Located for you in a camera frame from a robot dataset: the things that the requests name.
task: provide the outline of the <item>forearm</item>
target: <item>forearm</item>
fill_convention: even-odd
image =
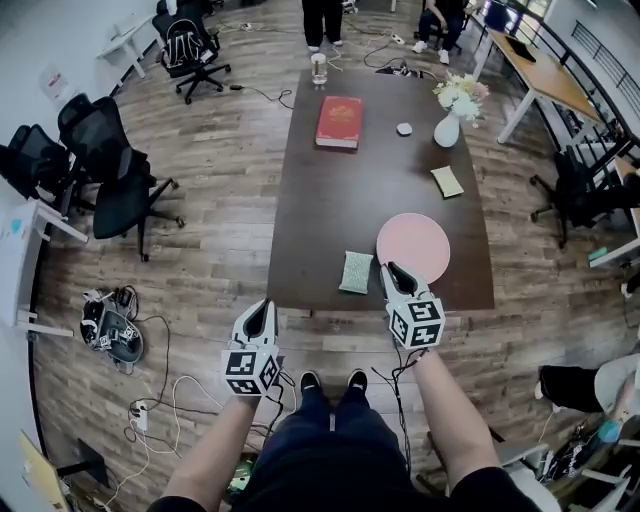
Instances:
[[[446,23],[444,16],[440,12],[440,9],[436,7],[435,0],[427,0],[427,9],[430,10],[440,20],[440,23]]]
[[[451,488],[477,469],[499,466],[487,424],[440,356],[424,354],[414,366],[414,374]]]
[[[163,496],[184,496],[218,510],[236,469],[259,398],[231,397],[215,424],[174,471]]]

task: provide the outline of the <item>power strip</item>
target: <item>power strip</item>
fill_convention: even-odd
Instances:
[[[133,410],[133,421],[140,432],[149,430],[149,412],[144,400],[138,400]]]

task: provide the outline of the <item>wooden desk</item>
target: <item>wooden desk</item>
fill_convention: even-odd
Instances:
[[[433,131],[445,117],[434,84],[370,71],[345,71],[316,90],[303,71],[289,127],[275,219],[267,296],[280,307],[324,311],[384,308],[380,266],[371,265],[368,295],[338,290],[345,250],[375,254],[384,223],[405,212],[438,222],[451,246],[433,293],[448,311],[492,309],[489,244],[471,156],[464,135],[449,149]],[[360,147],[355,152],[314,147],[327,95],[362,98]],[[399,123],[413,134],[400,137]],[[451,165],[464,188],[443,199],[432,169]]]
[[[620,178],[620,182],[624,181],[624,177],[627,174],[631,174],[632,172],[637,172],[637,169],[634,169],[633,166],[623,160],[620,157],[615,157],[613,161],[609,164],[610,170],[615,170],[618,174],[618,178]],[[618,247],[617,249],[601,256],[600,258],[596,258],[589,262],[589,266],[591,268],[600,267],[609,263],[618,258],[623,258],[625,256],[630,257],[630,253],[637,252],[640,250],[640,208],[631,208],[631,218],[633,219],[633,226],[636,230],[636,236],[630,242],[627,242],[622,247]]]
[[[583,115],[590,123],[601,123],[598,113],[593,106],[591,106],[578,83],[571,74],[564,69],[562,64],[534,46],[529,46],[528,49],[536,59],[536,62],[523,59],[513,51],[506,34],[496,30],[487,30],[492,43],[500,49],[529,88],[529,92],[527,92],[515,113],[511,119],[509,119],[507,126],[498,136],[498,142],[504,144],[531,103],[533,103],[533,100],[538,96],[548,98],[555,103]],[[478,64],[473,72],[476,80],[479,78],[487,62],[491,47],[492,44],[485,45],[482,54],[478,57]]]

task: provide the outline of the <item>black pants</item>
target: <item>black pants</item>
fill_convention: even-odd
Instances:
[[[598,370],[578,366],[543,366],[540,368],[542,394],[554,404],[582,412],[602,412],[596,398]]]
[[[304,35],[309,46],[320,46],[324,30],[322,17],[327,30],[327,38],[332,43],[342,39],[342,2],[340,0],[302,0],[304,11]]]

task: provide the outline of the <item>sleeve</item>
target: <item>sleeve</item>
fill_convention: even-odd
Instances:
[[[460,510],[540,512],[502,468],[483,468],[465,476],[451,492]]]
[[[206,512],[199,503],[183,496],[165,496],[154,501],[147,512]]]

